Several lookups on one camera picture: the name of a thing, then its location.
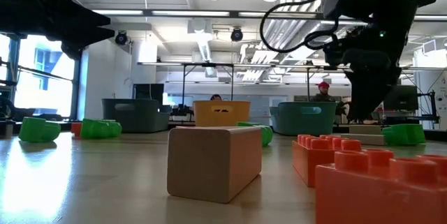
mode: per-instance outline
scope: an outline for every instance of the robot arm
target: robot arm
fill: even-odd
[[[60,40],[62,50],[74,59],[84,47],[113,37],[113,30],[100,28],[109,24],[110,18],[71,0],[0,0],[0,31]]]
[[[323,1],[323,16],[335,20],[335,27],[330,31],[309,34],[302,45],[322,49],[325,61],[334,68],[340,64],[350,65],[350,70],[345,72],[352,84],[350,120],[365,119],[383,101],[391,87],[396,85],[402,71],[399,68],[400,56],[416,11],[435,1]],[[341,15],[366,22],[367,26],[355,27],[345,38],[337,38],[334,32]],[[332,42],[312,45],[312,40],[321,35],[332,36]]]

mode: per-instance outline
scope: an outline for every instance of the table surface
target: table surface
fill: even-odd
[[[291,163],[294,137],[275,135],[263,170],[230,204],[166,192],[168,133],[48,144],[0,140],[0,223],[314,223],[314,189]],[[392,148],[447,155],[447,144]]]

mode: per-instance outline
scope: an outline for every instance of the yellow bin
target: yellow bin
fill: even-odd
[[[249,120],[250,105],[246,101],[194,101],[196,126],[237,126]]]

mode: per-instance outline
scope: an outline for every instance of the red hat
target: red hat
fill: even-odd
[[[329,88],[329,84],[327,82],[321,82],[318,84],[318,87],[324,87],[324,88]]]

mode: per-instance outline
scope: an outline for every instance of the dome camera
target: dome camera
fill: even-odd
[[[231,40],[233,42],[239,42],[244,38],[244,34],[242,33],[242,30],[240,28],[234,28],[233,32],[231,33]]]
[[[127,31],[118,31],[118,35],[115,37],[115,42],[118,45],[126,45],[129,42]]]

